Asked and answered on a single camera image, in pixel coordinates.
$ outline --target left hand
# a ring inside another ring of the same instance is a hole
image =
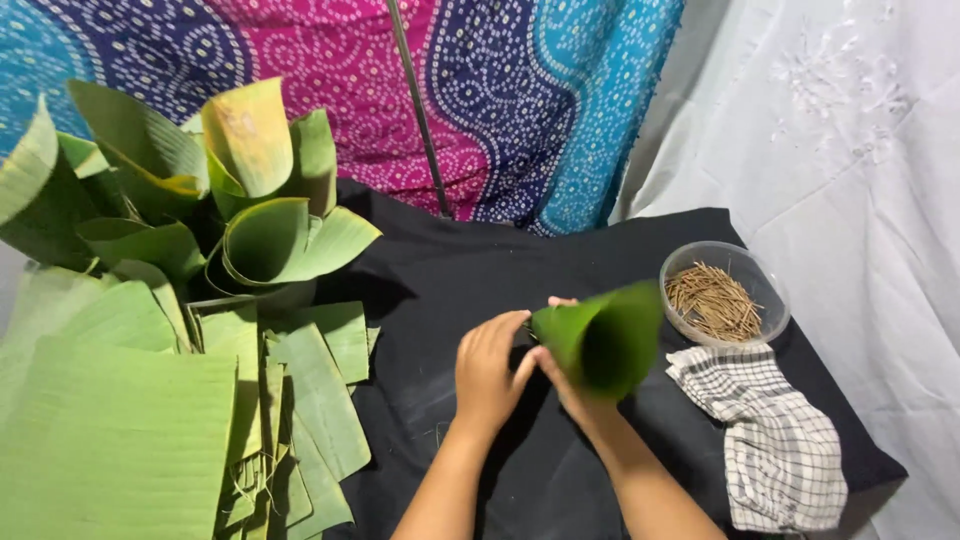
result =
[[[511,373],[514,334],[530,311],[510,311],[469,331],[457,351],[456,386],[459,424],[477,435],[493,438],[514,412],[537,366],[542,347],[532,349]]]

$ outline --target black cloth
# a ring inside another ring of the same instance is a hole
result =
[[[655,279],[675,249],[698,240],[743,245],[725,209],[633,219],[558,238],[435,218],[341,180],[340,204],[383,237],[318,283],[317,303],[362,299],[382,331],[372,380],[353,396],[373,460],[342,486],[356,527],[324,539],[387,539],[413,498],[456,411],[460,338],[548,296],[586,298]],[[832,420],[851,493],[906,472],[870,438],[803,332],[791,321],[771,344],[790,383]],[[666,353],[692,346],[664,321],[660,359],[620,408],[677,481],[715,520],[728,522],[723,426],[664,373]],[[605,540],[625,536],[603,465],[537,372],[494,444],[481,480],[480,538]]]

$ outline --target wooden sticks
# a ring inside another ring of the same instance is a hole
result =
[[[760,335],[756,310],[763,306],[720,268],[695,262],[667,281],[666,294],[681,318],[706,335],[736,343]]]

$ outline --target banana leaf cone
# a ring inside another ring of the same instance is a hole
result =
[[[657,361],[663,307],[656,281],[638,282],[577,306],[533,314],[534,336],[573,384],[623,399]]]

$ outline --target metal pole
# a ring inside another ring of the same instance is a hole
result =
[[[437,201],[440,203],[440,216],[452,219],[450,208],[446,204],[444,181],[440,178],[440,167],[437,165],[437,154],[433,149],[433,139],[430,138],[430,128],[426,125],[426,112],[423,111],[423,101],[420,99],[420,88],[417,86],[417,74],[414,71],[414,62],[410,58],[410,48],[407,46],[407,36],[403,33],[403,20],[400,18],[400,8],[396,0],[387,0],[390,10],[390,19],[394,23],[396,48],[400,51],[403,60],[403,70],[407,73],[407,85],[410,87],[410,97],[414,100],[414,109],[417,112],[417,123],[420,124],[420,137],[423,138],[423,150],[426,151],[426,160],[430,165],[430,176],[433,178],[434,189],[437,190]]]

